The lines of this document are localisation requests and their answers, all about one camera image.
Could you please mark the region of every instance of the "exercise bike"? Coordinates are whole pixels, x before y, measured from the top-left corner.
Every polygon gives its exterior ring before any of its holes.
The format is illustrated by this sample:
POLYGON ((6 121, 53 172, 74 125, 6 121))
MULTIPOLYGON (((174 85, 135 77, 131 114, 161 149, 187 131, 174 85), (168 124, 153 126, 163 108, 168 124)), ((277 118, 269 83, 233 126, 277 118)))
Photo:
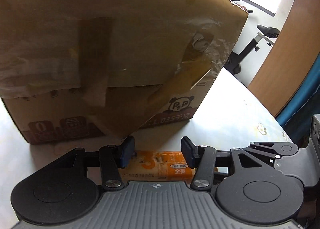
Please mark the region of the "exercise bike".
POLYGON ((254 49, 258 51, 260 47, 257 46, 261 39, 265 39, 268 42, 269 46, 273 46, 274 43, 269 38, 277 38, 280 34, 280 30, 274 27, 266 27, 262 25, 257 25, 258 35, 250 41, 249 44, 241 51, 240 54, 235 52, 231 52, 230 56, 228 57, 224 67, 227 69, 231 74, 239 74, 241 72, 241 61, 254 49))

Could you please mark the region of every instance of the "white table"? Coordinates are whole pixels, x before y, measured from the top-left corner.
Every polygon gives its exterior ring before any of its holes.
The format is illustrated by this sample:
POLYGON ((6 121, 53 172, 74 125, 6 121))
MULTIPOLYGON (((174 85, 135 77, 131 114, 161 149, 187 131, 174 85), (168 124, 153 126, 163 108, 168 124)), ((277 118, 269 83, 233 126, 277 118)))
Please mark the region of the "white table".
MULTIPOLYGON (((10 204, 13 187, 30 174, 76 147, 97 151, 120 144, 114 137, 99 137, 57 144, 29 145, 0 103, 0 229, 18 219, 10 204)), ((250 142, 290 141, 265 107, 226 69, 222 69, 193 119, 133 133, 137 150, 180 151, 188 136, 196 145, 217 150, 247 147, 250 142)))

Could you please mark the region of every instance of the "round black joint cover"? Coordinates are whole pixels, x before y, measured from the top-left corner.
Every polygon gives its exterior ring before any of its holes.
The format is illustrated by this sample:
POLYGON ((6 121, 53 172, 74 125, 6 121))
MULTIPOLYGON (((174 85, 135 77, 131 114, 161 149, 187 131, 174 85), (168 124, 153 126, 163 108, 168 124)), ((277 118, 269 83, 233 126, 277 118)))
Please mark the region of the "round black joint cover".
POLYGON ((54 225, 82 217, 97 203, 93 181, 71 169, 37 172, 15 186, 11 204, 18 218, 32 224, 54 225))
POLYGON ((243 150, 232 153, 235 173, 217 187, 218 204, 235 219, 250 224, 271 225, 295 217, 303 202, 299 184, 243 150), (256 162, 247 160, 242 166, 241 155, 256 162))

